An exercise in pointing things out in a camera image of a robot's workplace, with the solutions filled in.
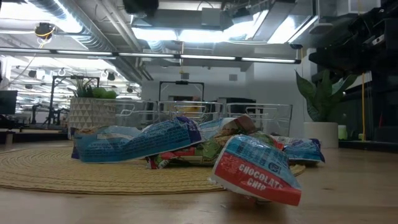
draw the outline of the metal wire bin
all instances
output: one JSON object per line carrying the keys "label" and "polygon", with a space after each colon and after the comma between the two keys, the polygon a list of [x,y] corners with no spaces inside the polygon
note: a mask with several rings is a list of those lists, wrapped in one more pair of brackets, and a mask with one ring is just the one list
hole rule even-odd
{"label": "metal wire bin", "polygon": [[117,126],[142,129],[159,120],[158,105],[154,101],[117,99],[109,104],[115,105]]}
{"label": "metal wire bin", "polygon": [[160,121],[186,116],[197,123],[213,121],[223,114],[223,105],[215,102],[160,101]]}
{"label": "metal wire bin", "polygon": [[289,136],[292,108],[292,105],[228,103],[226,116],[237,118],[242,114],[247,114],[259,131]]}

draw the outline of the crumpled plastic packaging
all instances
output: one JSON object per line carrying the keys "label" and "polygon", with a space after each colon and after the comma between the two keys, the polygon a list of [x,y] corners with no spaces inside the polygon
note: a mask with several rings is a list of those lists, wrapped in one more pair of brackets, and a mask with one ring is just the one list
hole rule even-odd
{"label": "crumpled plastic packaging", "polygon": [[325,162],[325,157],[321,152],[321,144],[317,139],[297,139],[282,136],[273,136],[275,140],[284,144],[284,152],[289,157],[290,162],[316,164]]}
{"label": "crumpled plastic packaging", "polygon": [[143,131],[107,126],[75,133],[75,152],[83,162],[118,162],[185,148],[204,141],[198,124],[186,117],[153,124]]}
{"label": "crumpled plastic packaging", "polygon": [[262,131],[258,131],[256,133],[250,134],[250,136],[262,141],[263,143],[266,143],[270,146],[274,146],[277,149],[283,150],[284,144],[281,142],[278,142],[274,137],[263,133]]}
{"label": "crumpled plastic packaging", "polygon": [[162,169],[169,164],[212,166],[226,142],[236,134],[250,134],[256,130],[251,118],[220,118],[200,125],[206,141],[172,152],[147,157],[148,168]]}
{"label": "crumpled plastic packaging", "polygon": [[302,193],[287,155],[245,135],[229,139],[210,179],[232,192],[288,205],[297,206]]}

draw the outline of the woven round rug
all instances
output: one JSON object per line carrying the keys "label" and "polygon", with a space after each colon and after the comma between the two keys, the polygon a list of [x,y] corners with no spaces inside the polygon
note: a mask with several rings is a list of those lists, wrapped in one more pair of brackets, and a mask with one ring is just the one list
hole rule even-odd
{"label": "woven round rug", "polygon": [[[81,194],[179,194],[213,192],[210,167],[151,170],[144,160],[85,164],[70,147],[25,149],[0,154],[0,187]],[[305,167],[292,171],[299,174]]]}

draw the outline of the white planter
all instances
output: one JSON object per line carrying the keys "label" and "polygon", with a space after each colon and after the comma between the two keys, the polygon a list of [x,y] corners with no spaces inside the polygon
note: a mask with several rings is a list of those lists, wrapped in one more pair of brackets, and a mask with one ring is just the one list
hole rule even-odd
{"label": "white planter", "polygon": [[338,148],[338,124],[329,122],[304,122],[304,138],[321,142],[321,148]]}
{"label": "white planter", "polygon": [[96,98],[72,98],[68,122],[68,137],[71,129],[115,125],[116,104],[113,100]]}

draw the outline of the potted plant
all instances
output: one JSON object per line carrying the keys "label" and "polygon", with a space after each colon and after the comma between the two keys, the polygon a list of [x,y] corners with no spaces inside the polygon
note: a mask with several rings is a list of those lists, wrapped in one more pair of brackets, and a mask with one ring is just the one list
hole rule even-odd
{"label": "potted plant", "polygon": [[75,95],[70,101],[69,133],[71,129],[91,128],[93,126],[114,125],[116,122],[116,104],[114,100],[117,94],[114,91],[106,91],[104,88],[91,87],[91,81],[76,78]]}
{"label": "potted plant", "polygon": [[304,122],[304,137],[320,140],[324,148],[338,147],[338,124],[328,122],[333,108],[344,96],[344,91],[351,86],[357,76],[349,75],[332,84],[330,71],[322,71],[322,81],[315,86],[302,78],[296,71],[298,90],[307,101],[307,111],[313,122]]}

